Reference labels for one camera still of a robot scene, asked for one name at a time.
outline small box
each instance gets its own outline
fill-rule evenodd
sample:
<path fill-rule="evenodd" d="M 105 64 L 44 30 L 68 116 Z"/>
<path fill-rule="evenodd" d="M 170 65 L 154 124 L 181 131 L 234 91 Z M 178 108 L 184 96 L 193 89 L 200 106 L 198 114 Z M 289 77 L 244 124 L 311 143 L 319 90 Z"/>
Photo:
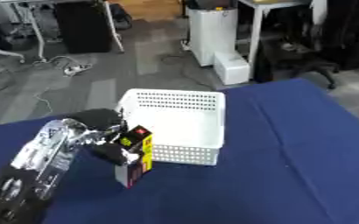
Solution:
<path fill-rule="evenodd" d="M 117 140 L 124 149 L 138 153 L 140 159 L 135 164 L 116 165 L 116 180 L 131 188 L 144 173 L 152 169 L 152 133 L 142 126 L 122 134 Z"/>
<path fill-rule="evenodd" d="M 250 66 L 238 52 L 217 52 L 214 69 L 224 85 L 248 82 Z"/>

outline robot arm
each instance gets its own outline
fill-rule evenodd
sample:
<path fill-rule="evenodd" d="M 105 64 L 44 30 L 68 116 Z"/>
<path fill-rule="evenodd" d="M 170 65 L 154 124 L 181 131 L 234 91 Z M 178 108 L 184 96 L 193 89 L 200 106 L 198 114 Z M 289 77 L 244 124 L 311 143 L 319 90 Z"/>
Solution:
<path fill-rule="evenodd" d="M 128 131 L 114 110 L 93 109 L 48 122 L 0 171 L 0 224 L 38 224 L 58 184 L 85 145 L 116 165 L 139 159 L 113 143 Z"/>

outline white plastic basket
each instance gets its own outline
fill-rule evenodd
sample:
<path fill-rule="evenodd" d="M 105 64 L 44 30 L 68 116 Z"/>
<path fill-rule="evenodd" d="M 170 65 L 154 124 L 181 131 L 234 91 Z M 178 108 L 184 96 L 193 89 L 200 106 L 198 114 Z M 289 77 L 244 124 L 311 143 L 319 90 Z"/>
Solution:
<path fill-rule="evenodd" d="M 224 94 L 131 89 L 120 109 L 130 128 L 143 125 L 153 133 L 154 161 L 216 165 L 224 141 Z"/>

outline gray carpet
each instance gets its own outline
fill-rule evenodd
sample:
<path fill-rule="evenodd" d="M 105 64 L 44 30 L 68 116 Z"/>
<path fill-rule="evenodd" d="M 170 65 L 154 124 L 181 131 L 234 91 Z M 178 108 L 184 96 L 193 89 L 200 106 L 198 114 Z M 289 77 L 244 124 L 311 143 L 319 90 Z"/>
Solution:
<path fill-rule="evenodd" d="M 113 45 L 108 53 L 72 55 L 80 62 L 94 65 L 73 78 L 63 76 L 61 67 L 65 61 L 57 66 L 32 66 L 35 48 L 25 52 L 28 58 L 25 65 L 19 65 L 14 58 L 0 57 L 0 87 L 9 85 L 0 92 L 0 123 L 83 109 L 114 108 L 130 88 L 204 91 L 231 88 L 220 83 L 213 69 L 199 67 L 192 55 L 180 50 L 180 39 L 185 33 L 183 23 L 178 21 L 136 21 L 131 30 L 122 31 L 125 53 L 118 53 Z M 62 44 L 46 48 L 48 58 L 65 52 Z M 359 73 L 345 72 L 335 77 L 339 87 L 330 94 L 359 117 Z M 326 86 L 318 75 L 309 74 L 306 78 L 322 88 Z"/>

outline chair wheel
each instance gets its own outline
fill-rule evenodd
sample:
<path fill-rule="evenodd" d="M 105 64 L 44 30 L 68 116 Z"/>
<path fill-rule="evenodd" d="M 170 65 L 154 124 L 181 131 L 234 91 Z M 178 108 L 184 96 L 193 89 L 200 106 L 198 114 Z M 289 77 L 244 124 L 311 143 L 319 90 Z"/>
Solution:
<path fill-rule="evenodd" d="M 329 84 L 329 85 L 328 85 L 328 88 L 331 89 L 331 90 L 332 90 L 332 89 L 336 89 L 336 85 L 335 85 L 335 84 Z"/>

